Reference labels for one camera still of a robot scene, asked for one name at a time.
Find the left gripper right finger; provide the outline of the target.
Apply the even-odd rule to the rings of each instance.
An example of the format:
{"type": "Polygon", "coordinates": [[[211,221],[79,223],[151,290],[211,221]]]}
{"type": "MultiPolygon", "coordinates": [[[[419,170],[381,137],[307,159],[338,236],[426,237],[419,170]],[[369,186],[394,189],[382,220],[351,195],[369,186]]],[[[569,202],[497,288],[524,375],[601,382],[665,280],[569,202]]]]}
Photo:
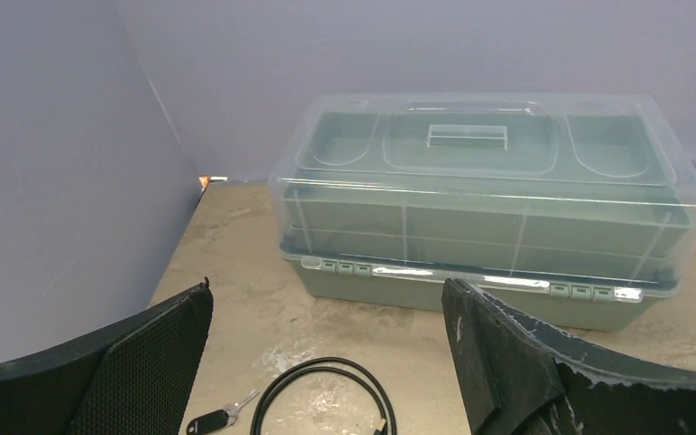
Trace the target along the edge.
{"type": "Polygon", "coordinates": [[[696,434],[696,372],[615,352],[461,279],[441,295],[474,434],[696,434]]]}

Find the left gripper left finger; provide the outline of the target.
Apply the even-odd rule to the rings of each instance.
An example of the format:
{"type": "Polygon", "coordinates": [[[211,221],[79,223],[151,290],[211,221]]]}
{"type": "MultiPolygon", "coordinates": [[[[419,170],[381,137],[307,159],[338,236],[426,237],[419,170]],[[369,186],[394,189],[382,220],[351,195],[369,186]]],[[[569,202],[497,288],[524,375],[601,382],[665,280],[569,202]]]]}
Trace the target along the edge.
{"type": "Polygon", "coordinates": [[[208,281],[0,363],[0,434],[176,434],[213,317],[208,281]]]}

